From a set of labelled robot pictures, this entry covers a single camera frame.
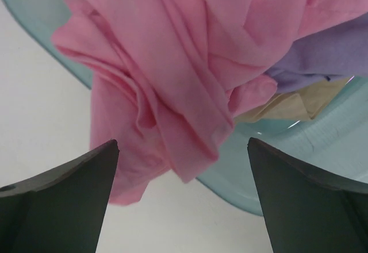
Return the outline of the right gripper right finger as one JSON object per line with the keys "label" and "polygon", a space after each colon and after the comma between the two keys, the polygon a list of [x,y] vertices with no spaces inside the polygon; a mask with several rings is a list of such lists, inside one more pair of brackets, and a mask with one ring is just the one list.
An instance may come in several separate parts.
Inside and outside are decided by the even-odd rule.
{"label": "right gripper right finger", "polygon": [[367,184],[259,139],[247,151],[274,252],[367,252]]}

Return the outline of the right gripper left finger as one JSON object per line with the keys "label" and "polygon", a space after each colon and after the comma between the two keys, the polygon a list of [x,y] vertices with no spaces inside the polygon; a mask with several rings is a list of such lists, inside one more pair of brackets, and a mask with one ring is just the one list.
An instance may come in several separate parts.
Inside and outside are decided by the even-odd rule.
{"label": "right gripper left finger", "polygon": [[1,252],[95,252],[118,155],[111,140],[1,187]]}

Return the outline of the pink t shirt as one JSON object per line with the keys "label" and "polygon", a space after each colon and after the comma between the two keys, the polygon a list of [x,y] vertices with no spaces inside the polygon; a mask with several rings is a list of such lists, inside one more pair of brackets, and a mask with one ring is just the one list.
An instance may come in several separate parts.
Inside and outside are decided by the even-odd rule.
{"label": "pink t shirt", "polygon": [[203,173],[234,118],[275,94],[265,72],[295,40],[367,12],[367,0],[64,1],[52,42],[93,70],[90,144],[118,143],[116,205],[167,171]]}

